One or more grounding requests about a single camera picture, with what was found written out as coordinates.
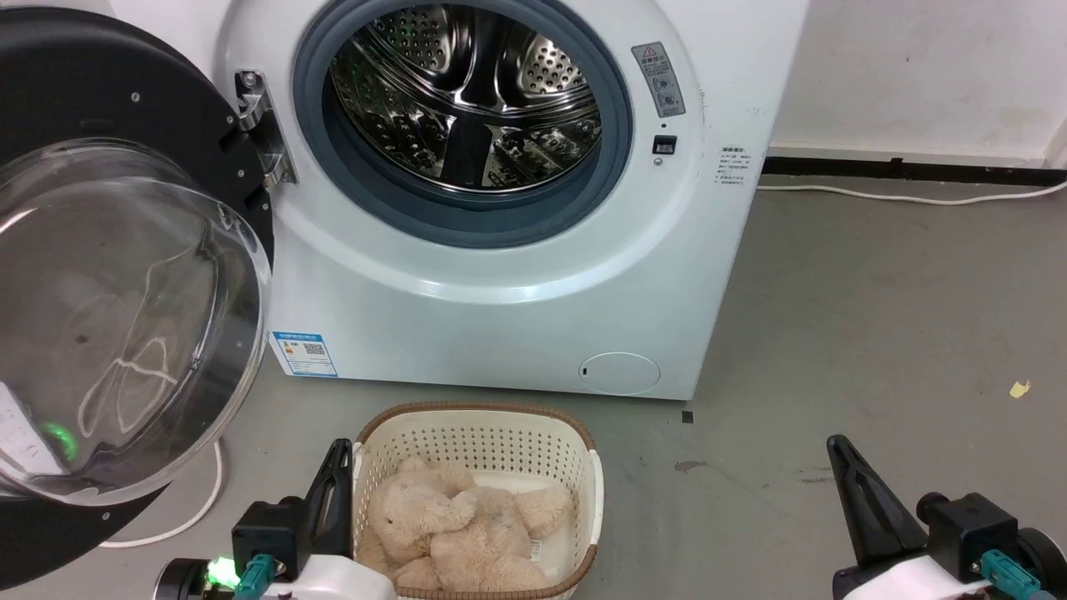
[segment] gray concrete floor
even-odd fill
[[[833,571],[851,562],[824,449],[837,432],[908,505],[930,490],[981,491],[1067,539],[1064,201],[940,208],[761,193],[688,405],[287,378],[268,358],[224,438],[225,493],[200,525],[139,550],[94,551],[0,596],[148,598],[170,558],[226,553],[251,502],[303,494],[331,440],[427,400],[538,402],[590,427],[607,514],[578,599],[828,598]],[[1008,396],[1028,379],[1028,395]],[[124,535],[180,523],[211,478],[211,457],[198,457]]]

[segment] teal connector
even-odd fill
[[[1041,598],[1041,582],[1000,550],[982,555],[982,577],[1014,600]]]
[[[259,600],[274,581],[274,557],[256,554],[244,568],[241,583],[234,588],[234,600]]]

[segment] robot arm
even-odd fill
[[[353,560],[351,455],[336,440],[303,499],[253,503],[232,532],[233,560],[171,560],[155,600],[396,600],[388,578]]]
[[[1067,594],[1056,544],[980,493],[919,501],[923,531],[844,436],[827,440],[856,566],[833,578],[834,600],[1049,600]]]

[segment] black baseboard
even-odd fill
[[[837,160],[768,156],[764,175],[819,175],[871,177],[875,179],[912,179],[918,181],[956,181],[1004,186],[1056,186],[1067,180],[1067,171],[1056,169],[1012,169],[1006,167],[967,167],[925,164],[894,158],[875,160]]]

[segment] door hinge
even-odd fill
[[[267,79],[257,70],[239,70],[234,80],[241,111],[238,115],[239,123],[259,151],[259,162],[264,167],[264,187],[270,189],[281,183],[296,184],[297,172],[282,137]]]

